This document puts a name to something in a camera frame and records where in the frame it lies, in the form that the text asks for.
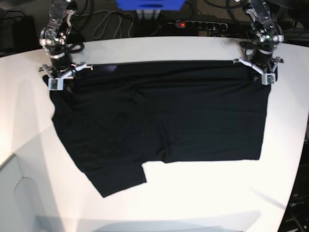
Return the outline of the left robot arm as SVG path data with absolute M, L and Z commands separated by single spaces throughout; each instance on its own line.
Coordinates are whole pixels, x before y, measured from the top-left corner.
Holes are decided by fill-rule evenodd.
M 273 57 L 273 53 L 283 42 L 284 36 L 272 20 L 269 6 L 265 1 L 249 0 L 243 10 L 251 18 L 255 38 L 251 42 L 239 43 L 244 49 L 244 57 L 234 59 L 233 63 L 241 63 L 252 68 L 263 85 L 272 85 L 277 81 L 278 64 L 283 63 L 283 59 Z

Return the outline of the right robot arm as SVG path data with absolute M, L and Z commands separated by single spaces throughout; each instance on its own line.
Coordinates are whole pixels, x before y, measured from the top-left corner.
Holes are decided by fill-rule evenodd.
M 85 62 L 75 63 L 72 55 L 84 50 L 82 42 L 68 44 L 72 29 L 71 18 L 77 11 L 73 0 L 56 0 L 49 10 L 49 22 L 41 30 L 39 43 L 51 61 L 51 65 L 43 64 L 40 72 L 48 77 L 50 91 L 67 90 L 72 92 L 73 81 L 79 79 L 84 69 L 93 70 L 93 65 Z

